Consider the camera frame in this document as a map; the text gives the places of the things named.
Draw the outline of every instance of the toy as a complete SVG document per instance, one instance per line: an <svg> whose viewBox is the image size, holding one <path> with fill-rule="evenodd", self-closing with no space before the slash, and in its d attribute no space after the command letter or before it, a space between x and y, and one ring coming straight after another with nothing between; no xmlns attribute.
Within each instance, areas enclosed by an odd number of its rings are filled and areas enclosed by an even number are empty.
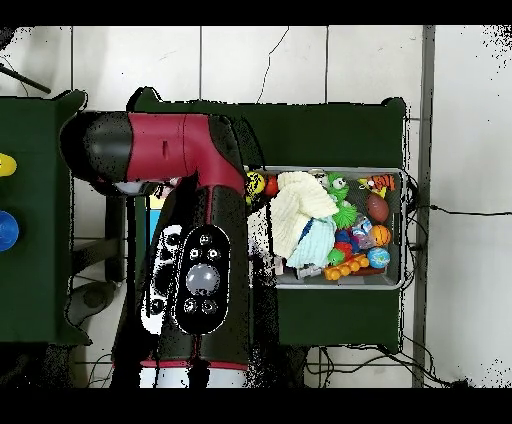
<svg viewBox="0 0 512 424"><path fill-rule="evenodd" d="M16 161L10 156L0 153L0 177L9 177L16 171Z"/></svg>
<svg viewBox="0 0 512 424"><path fill-rule="evenodd" d="M345 254L338 249L332 249L327 255L327 260L331 265L339 265L345 260Z"/></svg>
<svg viewBox="0 0 512 424"><path fill-rule="evenodd" d="M356 222L352 225L352 234L355 237L366 236L370 233L371 229L372 223L370 220L363 214L357 214Z"/></svg>
<svg viewBox="0 0 512 424"><path fill-rule="evenodd" d="M323 169L310 169L308 174L313 175L323 188L329 188L329 179Z"/></svg>
<svg viewBox="0 0 512 424"><path fill-rule="evenodd" d="M334 241L350 243L350 236L347 230L337 230L334 234Z"/></svg>
<svg viewBox="0 0 512 424"><path fill-rule="evenodd" d="M247 182L245 190L247 192L245 201L248 205L252 203L255 197L265 189L265 178L257 172L250 171L247 173Z"/></svg>
<svg viewBox="0 0 512 424"><path fill-rule="evenodd" d="M322 273L323 268L311 265L304 268L295 269L295 277L300 280L305 277L316 277Z"/></svg>
<svg viewBox="0 0 512 424"><path fill-rule="evenodd" d="M346 277L351 272L359 271L360 268L366 268L369 265L368 258L363 253L359 253L340 265L325 268L324 276L330 281L338 280L341 277Z"/></svg>
<svg viewBox="0 0 512 424"><path fill-rule="evenodd" d="M0 211L0 252L9 250L19 236L19 227L16 219L5 211Z"/></svg>
<svg viewBox="0 0 512 424"><path fill-rule="evenodd" d="M391 241L391 233L384 225L375 225L372 227L370 236L375 241L375 246L384 246Z"/></svg>
<svg viewBox="0 0 512 424"><path fill-rule="evenodd" d="M345 197L347 197L348 193L348 185L345 181L345 178L343 178L343 175L341 175L339 172L330 172L327 174L327 180L329 181L329 186L327 187L327 193L333 198L334 203L339 203L343 200L345 200Z"/></svg>
<svg viewBox="0 0 512 424"><path fill-rule="evenodd" d="M368 261L373 268L385 268L390 261L389 252L382 247L374 247L367 253Z"/></svg>
<svg viewBox="0 0 512 424"><path fill-rule="evenodd" d="M279 187L277 186L277 178L274 175L269 175L263 194L265 194L265 196L274 197L278 191Z"/></svg>
<svg viewBox="0 0 512 424"><path fill-rule="evenodd" d="M386 195L386 189L389 188L391 191L395 190L395 180L392 175L376 175L373 177L360 178L359 181L362 184L362 188L367 188L373 193L378 194L384 199Z"/></svg>
<svg viewBox="0 0 512 424"><path fill-rule="evenodd" d="M377 222L384 222L388 219L389 206L378 194L370 193L368 199L366 199L366 209L368 215Z"/></svg>
<svg viewBox="0 0 512 424"><path fill-rule="evenodd" d="M339 172L327 174L327 179L329 180L327 193L338 208L338 212L332 216L332 219L340 229L350 227L357 217L357 208L345 200L349 188L347 181Z"/></svg>
<svg viewBox="0 0 512 424"><path fill-rule="evenodd" d="M331 265L339 265L351 257L352 245L347 242L338 241L334 243L334 248L327 255L327 260Z"/></svg>
<svg viewBox="0 0 512 424"><path fill-rule="evenodd" d="M343 200L340 203L337 203L338 212L332 216L336 226L338 228L349 228L351 227L357 217L357 208L354 205L351 205L346 200Z"/></svg>

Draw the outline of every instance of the white cloth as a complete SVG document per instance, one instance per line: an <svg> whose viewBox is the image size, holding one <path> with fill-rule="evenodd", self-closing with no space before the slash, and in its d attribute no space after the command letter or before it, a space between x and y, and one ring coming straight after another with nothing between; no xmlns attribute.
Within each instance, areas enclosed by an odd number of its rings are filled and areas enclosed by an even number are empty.
<svg viewBox="0 0 512 424"><path fill-rule="evenodd" d="M277 177L279 193L270 202L274 253L288 259L311 218L326 218L338 208L317 179L306 172Z"/></svg>

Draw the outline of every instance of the blue ball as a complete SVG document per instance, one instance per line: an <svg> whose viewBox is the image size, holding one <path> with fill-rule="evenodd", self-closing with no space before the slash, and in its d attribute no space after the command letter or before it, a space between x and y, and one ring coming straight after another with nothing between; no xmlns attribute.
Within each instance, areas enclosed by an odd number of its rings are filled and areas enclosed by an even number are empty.
<svg viewBox="0 0 512 424"><path fill-rule="evenodd" d="M0 211L0 252L9 250L18 239L19 228L14 217L5 212Z"/></svg>
<svg viewBox="0 0 512 424"><path fill-rule="evenodd" d="M389 252L382 247L374 247L366 254L370 266L373 268L385 268L389 263Z"/></svg>

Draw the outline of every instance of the towel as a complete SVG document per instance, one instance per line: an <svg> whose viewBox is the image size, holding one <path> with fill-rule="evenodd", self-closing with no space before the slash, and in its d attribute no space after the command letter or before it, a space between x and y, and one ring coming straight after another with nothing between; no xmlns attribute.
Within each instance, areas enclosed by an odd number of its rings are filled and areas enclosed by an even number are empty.
<svg viewBox="0 0 512 424"><path fill-rule="evenodd" d="M274 253L288 259L311 218L338 212L317 179L306 172L284 172L277 177L279 193L270 202Z"/></svg>
<svg viewBox="0 0 512 424"><path fill-rule="evenodd" d="M290 259L286 262L292 268L301 268L304 265L327 265L327 255L334 246L334 232L336 223L329 216L324 219L313 219L311 229L299 242Z"/></svg>

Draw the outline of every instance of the green spiky ball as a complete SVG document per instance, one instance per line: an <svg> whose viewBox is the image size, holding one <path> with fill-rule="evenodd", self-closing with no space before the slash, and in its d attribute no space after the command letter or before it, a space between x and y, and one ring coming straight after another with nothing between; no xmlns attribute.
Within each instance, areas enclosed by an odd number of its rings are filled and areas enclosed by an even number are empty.
<svg viewBox="0 0 512 424"><path fill-rule="evenodd" d="M357 208L348 202L337 203L339 211L332 216L332 219L336 223L336 227L348 228L356 222Z"/></svg>

